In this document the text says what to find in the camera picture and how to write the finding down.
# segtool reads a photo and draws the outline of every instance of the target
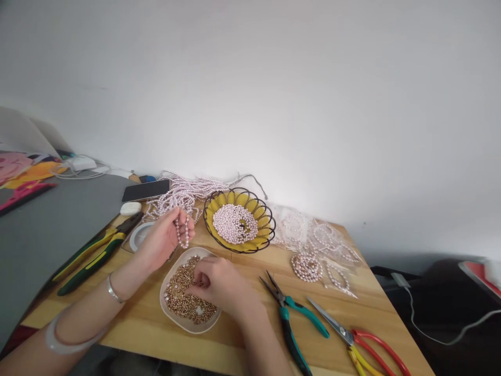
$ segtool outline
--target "white wall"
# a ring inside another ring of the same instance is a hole
[[[252,172],[372,263],[496,257],[500,16],[499,1],[4,1],[0,105],[137,172]]]

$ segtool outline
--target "charging cable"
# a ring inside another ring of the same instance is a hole
[[[439,341],[439,340],[437,340],[435,338],[430,337],[426,333],[424,333],[421,329],[418,328],[418,326],[414,322],[414,315],[415,315],[415,311],[414,311],[414,299],[412,298],[411,291],[409,290],[409,288],[410,288],[409,283],[405,280],[405,278],[400,273],[391,273],[391,276],[395,279],[395,281],[397,282],[397,284],[400,287],[403,287],[405,289],[405,291],[407,291],[407,293],[411,297],[411,310],[412,310],[412,313],[411,313],[411,322],[412,322],[412,325],[414,325],[414,327],[422,335],[424,335],[426,338],[429,338],[429,339],[431,339],[431,340],[433,340],[433,341],[435,341],[437,343],[440,343],[441,345],[444,345],[444,346],[455,345],[456,343],[458,343],[459,341],[462,340],[462,338],[464,337],[465,333],[469,329],[472,329],[473,327],[476,327],[476,326],[482,324],[485,320],[487,320],[492,315],[495,315],[496,313],[501,313],[501,310],[495,310],[495,311],[488,312],[485,315],[483,315],[481,319],[479,319],[479,320],[475,321],[474,323],[471,323],[470,325],[467,325],[463,329],[461,329],[461,332],[459,333],[459,335],[455,339],[453,339],[452,341],[450,341],[450,342],[441,342],[441,341]]]
[[[74,158],[72,159],[68,159],[66,161],[63,162],[63,164],[61,166],[57,166],[55,168],[52,168],[52,170],[50,171],[51,174],[53,174],[54,176],[56,176],[57,178],[59,179],[64,179],[64,180],[87,180],[87,179],[94,179],[94,178],[99,178],[103,175],[106,175],[108,172],[111,171],[111,167],[108,166],[107,164],[104,164],[104,163],[97,163],[96,162],[96,165],[99,165],[99,168],[101,167],[105,167],[107,168],[107,170],[103,171],[103,172],[96,172],[94,174],[91,174],[91,175],[80,175],[80,173],[82,171],[85,171],[85,170],[80,170],[80,171],[76,171],[75,170],[75,166],[74,166],[74,161],[78,158],[78,157],[85,157],[85,158],[89,158],[89,159],[92,159],[90,158],[89,156],[86,156],[85,154],[79,154],[77,156],[75,156]],[[57,173],[56,171],[59,170],[60,168],[64,168],[64,167],[67,167],[69,168],[69,173],[68,171],[65,171],[64,173],[60,174],[60,173]]]

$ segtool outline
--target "smartphone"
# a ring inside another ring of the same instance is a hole
[[[125,189],[122,202],[144,201],[149,198],[155,198],[167,193],[169,187],[170,180],[168,179],[131,185]]]

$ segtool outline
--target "teal-handled pliers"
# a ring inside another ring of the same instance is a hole
[[[301,354],[299,347],[297,346],[296,339],[292,334],[291,324],[289,322],[289,310],[287,309],[287,306],[305,315],[313,323],[313,325],[315,325],[318,331],[322,333],[324,337],[329,338],[329,332],[327,331],[327,329],[325,329],[325,326],[317,318],[317,316],[314,315],[312,311],[310,311],[305,306],[296,303],[290,296],[285,296],[284,294],[282,294],[280,287],[278,287],[270,272],[266,271],[266,273],[268,273],[268,277],[270,277],[270,281],[275,289],[272,289],[264,279],[262,279],[261,277],[259,278],[261,278],[265,286],[268,288],[268,290],[270,290],[270,293],[275,297],[275,299],[278,301],[278,304],[280,305],[280,321],[282,323],[283,338],[285,339],[287,348],[289,349],[289,352],[291,353],[292,358],[299,367],[301,373],[304,376],[312,376],[312,372],[309,369],[308,363],[306,363],[306,360],[304,360],[304,357]]]

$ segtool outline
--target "hand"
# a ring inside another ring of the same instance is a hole
[[[191,286],[185,292],[221,308],[240,324],[259,313],[266,314],[257,292],[225,258],[202,258],[195,267],[195,283],[200,282],[201,287]]]
[[[179,241],[175,220],[179,216],[179,233],[181,241],[186,239],[186,220],[188,214],[175,207],[160,217],[149,231],[146,239],[136,252],[135,258],[141,261],[141,265],[146,268],[148,273],[153,273],[169,259],[172,252],[176,249]],[[188,239],[195,236],[195,223],[190,217],[188,221]]]

